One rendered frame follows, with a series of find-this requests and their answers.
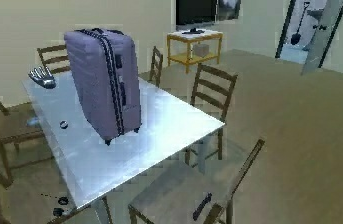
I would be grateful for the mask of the silver rectangular table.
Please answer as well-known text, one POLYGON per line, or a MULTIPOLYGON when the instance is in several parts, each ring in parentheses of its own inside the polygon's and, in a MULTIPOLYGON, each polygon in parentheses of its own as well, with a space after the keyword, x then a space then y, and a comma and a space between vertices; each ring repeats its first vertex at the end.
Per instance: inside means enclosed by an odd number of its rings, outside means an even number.
POLYGON ((141 127, 105 144, 86 120, 72 74, 45 89, 30 79, 23 86, 77 209, 97 210, 98 224, 110 224, 102 198, 119 185, 224 126, 218 119, 141 79, 141 127), (61 129, 60 122, 68 128, 61 129))

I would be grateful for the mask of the brown wooden slat-back chair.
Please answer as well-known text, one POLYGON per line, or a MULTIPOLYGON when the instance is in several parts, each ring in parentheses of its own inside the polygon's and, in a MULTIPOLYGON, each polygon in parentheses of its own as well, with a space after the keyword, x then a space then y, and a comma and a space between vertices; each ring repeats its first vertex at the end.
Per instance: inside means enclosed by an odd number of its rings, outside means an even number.
MULTIPOLYGON (((69 62, 65 44, 38 48, 37 53, 40 58, 41 64, 45 67, 49 67, 52 64, 57 64, 57 63, 63 64, 64 62, 69 62), (57 55, 57 56, 52 56, 52 57, 45 56, 50 53, 58 53, 58 52, 63 52, 63 55, 57 55)), ((62 66, 51 69, 51 73, 59 74, 62 72, 67 72, 69 70, 70 70, 70 66, 63 64, 62 66)))
MULTIPOLYGON (((234 93, 234 89, 236 86, 237 78, 238 78, 237 74, 230 74, 216 67, 198 63, 189 104, 191 106, 196 106, 196 98, 199 98, 203 100, 204 102, 220 109, 221 113, 220 113, 219 120, 221 122, 225 122, 227 118, 229 106, 231 103, 232 95, 234 93), (229 83, 229 86, 222 87, 219 84, 216 84, 208 79, 205 79, 202 77, 202 73, 208 73, 210 76, 215 76, 223 80, 226 80, 229 83), (219 101, 218 99, 215 99, 212 95, 206 94, 203 91, 198 90, 199 86, 204 86, 205 88, 211 89, 215 93, 219 93, 223 95, 224 100, 219 101)), ((217 131, 216 135, 217 135, 217 149, 209 153, 208 155, 206 155, 205 159, 208 159, 214 156, 215 154, 217 154, 218 160, 223 159, 223 135, 224 135, 223 128, 220 128, 217 131)), ((185 152, 184 162, 187 165, 190 165, 191 154, 194 154, 195 156, 199 155, 197 150, 193 149, 192 147, 188 147, 187 149, 184 150, 184 152, 185 152)))
POLYGON ((258 139, 247 155, 210 175, 173 163, 128 204, 130 224, 235 224, 234 194, 264 145, 258 139), (194 221, 193 212, 207 193, 212 199, 194 221))
POLYGON ((157 87, 160 86, 160 79, 163 68, 163 54, 154 46, 152 51, 149 80, 154 81, 157 87))
POLYGON ((16 152, 20 151, 20 144, 26 141, 44 137, 43 130, 39 124, 28 126, 27 120, 35 115, 30 103, 24 103, 26 111, 20 110, 17 106, 5 107, 0 101, 0 156, 6 176, 0 179, 8 186, 14 178, 12 170, 32 165, 34 162, 27 162, 17 166, 11 166, 6 153, 6 145, 12 144, 16 152))

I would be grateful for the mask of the yellow wooden side table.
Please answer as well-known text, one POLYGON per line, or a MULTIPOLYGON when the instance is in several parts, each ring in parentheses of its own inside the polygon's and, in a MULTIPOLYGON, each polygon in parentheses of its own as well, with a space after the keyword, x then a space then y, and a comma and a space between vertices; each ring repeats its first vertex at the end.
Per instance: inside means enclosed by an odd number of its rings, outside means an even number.
POLYGON ((185 66, 185 73, 188 74, 190 66, 204 61, 215 59, 217 63, 220 62, 221 48, 222 48, 223 33, 220 31, 203 29, 200 34, 187 34, 186 31, 175 31, 166 35, 167 46, 167 63, 177 62, 185 66), (204 57, 197 56, 193 53, 193 45, 200 44, 203 41, 217 40, 218 46, 215 53, 208 52, 204 57), (180 54, 171 54, 171 42, 178 41, 186 45, 186 52, 180 54))

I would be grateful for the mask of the grey box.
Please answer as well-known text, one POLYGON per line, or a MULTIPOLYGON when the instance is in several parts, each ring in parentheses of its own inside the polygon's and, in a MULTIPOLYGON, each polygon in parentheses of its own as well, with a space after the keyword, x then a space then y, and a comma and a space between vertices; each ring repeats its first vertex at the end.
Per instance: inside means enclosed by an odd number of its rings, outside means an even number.
POLYGON ((209 54, 209 45, 195 44, 193 46, 193 54, 199 57, 206 57, 209 54))

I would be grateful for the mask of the flat black thing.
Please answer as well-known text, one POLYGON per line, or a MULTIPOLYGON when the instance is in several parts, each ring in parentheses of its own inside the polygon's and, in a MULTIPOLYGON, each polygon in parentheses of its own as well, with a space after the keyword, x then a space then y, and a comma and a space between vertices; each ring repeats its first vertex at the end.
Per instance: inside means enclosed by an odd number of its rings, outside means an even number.
POLYGON ((185 31, 185 32, 182 32, 182 34, 185 34, 185 35, 187 35, 187 34, 202 34, 202 33, 205 33, 205 31, 204 30, 198 30, 197 28, 192 28, 192 29, 190 29, 189 31, 185 31))

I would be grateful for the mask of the purple hard-shell suitcase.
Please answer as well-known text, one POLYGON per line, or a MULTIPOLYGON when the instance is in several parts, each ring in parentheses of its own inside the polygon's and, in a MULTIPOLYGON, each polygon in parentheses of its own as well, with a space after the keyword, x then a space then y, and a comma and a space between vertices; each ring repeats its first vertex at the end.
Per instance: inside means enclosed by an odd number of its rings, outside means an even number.
POLYGON ((135 43, 118 30, 64 34, 70 71, 86 120, 106 142, 141 126, 135 43))

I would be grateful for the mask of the black remote control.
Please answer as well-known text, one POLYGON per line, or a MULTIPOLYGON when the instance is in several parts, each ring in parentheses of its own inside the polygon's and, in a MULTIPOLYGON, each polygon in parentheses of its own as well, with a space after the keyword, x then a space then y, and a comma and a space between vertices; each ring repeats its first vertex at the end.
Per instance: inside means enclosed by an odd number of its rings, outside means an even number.
POLYGON ((212 199, 212 193, 207 193, 205 198, 202 200, 202 202, 198 205, 198 207, 193 212, 192 217, 194 221, 196 221, 199 218, 202 210, 211 201, 211 199, 212 199))

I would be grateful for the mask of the black television set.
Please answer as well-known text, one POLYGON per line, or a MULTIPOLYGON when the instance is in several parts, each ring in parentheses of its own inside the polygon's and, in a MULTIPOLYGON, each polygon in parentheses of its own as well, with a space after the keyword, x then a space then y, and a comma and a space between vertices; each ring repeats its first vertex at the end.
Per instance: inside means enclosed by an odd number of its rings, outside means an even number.
POLYGON ((175 0, 175 3, 177 25, 215 20, 217 0, 175 0))

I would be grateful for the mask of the dark framed picture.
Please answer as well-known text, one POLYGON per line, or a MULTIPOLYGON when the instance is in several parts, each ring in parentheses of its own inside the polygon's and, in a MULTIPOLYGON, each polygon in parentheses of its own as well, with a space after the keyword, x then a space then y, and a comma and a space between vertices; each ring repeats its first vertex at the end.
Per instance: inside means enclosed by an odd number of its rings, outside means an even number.
POLYGON ((218 21, 233 20, 239 17, 241 0, 218 0, 218 21))

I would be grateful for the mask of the black shovel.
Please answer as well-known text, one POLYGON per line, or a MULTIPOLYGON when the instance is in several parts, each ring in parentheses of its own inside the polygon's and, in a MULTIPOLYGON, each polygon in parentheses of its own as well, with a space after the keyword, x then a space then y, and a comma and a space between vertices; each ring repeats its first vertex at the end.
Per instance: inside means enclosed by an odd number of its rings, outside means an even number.
POLYGON ((309 1, 304 1, 303 2, 304 8, 303 8, 303 12, 302 12, 302 15, 301 15, 301 18, 300 18, 300 22, 299 22, 298 28, 297 28, 296 32, 291 36, 290 43, 292 45, 298 44, 300 39, 301 39, 301 34, 299 33, 299 31, 300 31, 300 28, 301 28, 301 25, 302 25, 304 14, 305 14, 307 8, 309 7, 309 5, 310 5, 309 1))

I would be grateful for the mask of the grey room door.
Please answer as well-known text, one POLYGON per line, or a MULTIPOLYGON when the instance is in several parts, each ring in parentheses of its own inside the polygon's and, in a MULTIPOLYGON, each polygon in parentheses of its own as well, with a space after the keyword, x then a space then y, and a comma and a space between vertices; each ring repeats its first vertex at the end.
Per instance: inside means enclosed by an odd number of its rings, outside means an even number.
POLYGON ((311 73, 323 65, 342 16, 343 0, 327 0, 318 23, 327 26, 327 30, 315 30, 313 42, 302 67, 302 75, 311 73))

